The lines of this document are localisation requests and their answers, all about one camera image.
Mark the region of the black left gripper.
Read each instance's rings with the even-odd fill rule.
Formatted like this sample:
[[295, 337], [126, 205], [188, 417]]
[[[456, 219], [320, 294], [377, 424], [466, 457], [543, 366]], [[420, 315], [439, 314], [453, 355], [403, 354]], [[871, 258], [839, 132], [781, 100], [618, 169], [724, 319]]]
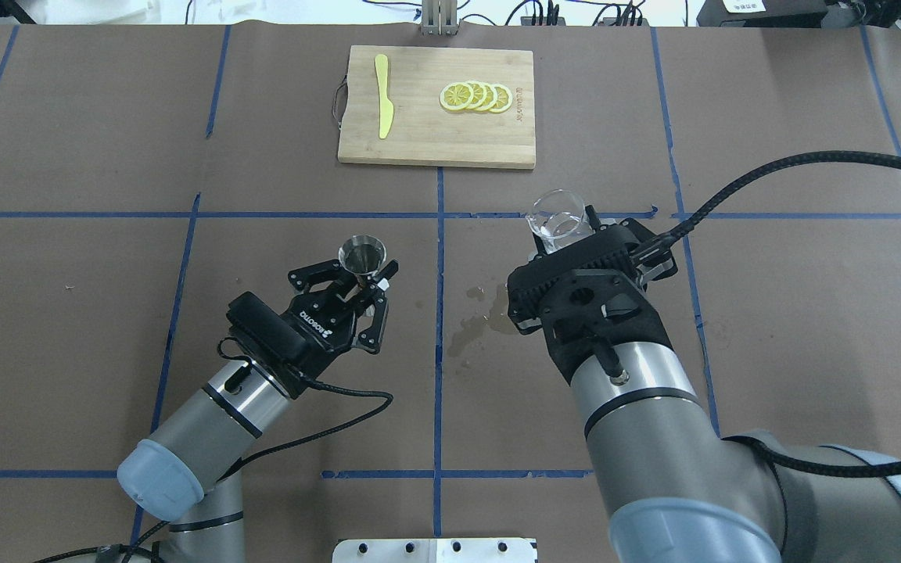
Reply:
[[307, 373], [321, 375], [350, 350], [378, 355], [385, 335], [389, 300], [386, 291], [398, 272], [397, 260], [376, 271], [376, 281], [360, 286], [339, 261], [322, 261], [287, 274], [296, 291], [282, 318], [312, 343], [304, 361]]

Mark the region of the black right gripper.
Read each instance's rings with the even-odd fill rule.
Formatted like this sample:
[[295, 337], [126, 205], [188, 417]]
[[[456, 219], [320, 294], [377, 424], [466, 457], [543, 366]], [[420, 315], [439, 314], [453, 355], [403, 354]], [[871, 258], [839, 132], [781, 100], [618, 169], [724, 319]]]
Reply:
[[596, 253], [584, 267], [621, 271], [632, 281], [661, 281], [678, 274], [679, 267], [662, 236], [633, 218], [604, 222], [593, 206], [585, 206], [590, 225], [590, 249]]

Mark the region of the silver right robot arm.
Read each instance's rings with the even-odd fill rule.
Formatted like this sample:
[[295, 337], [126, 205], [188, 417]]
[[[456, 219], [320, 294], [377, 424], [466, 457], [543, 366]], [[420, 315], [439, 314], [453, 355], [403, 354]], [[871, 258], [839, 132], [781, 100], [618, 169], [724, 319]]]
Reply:
[[622, 562], [901, 562], [901, 460], [716, 434], [625, 267], [561, 283], [575, 331], [553, 356], [583, 420]]

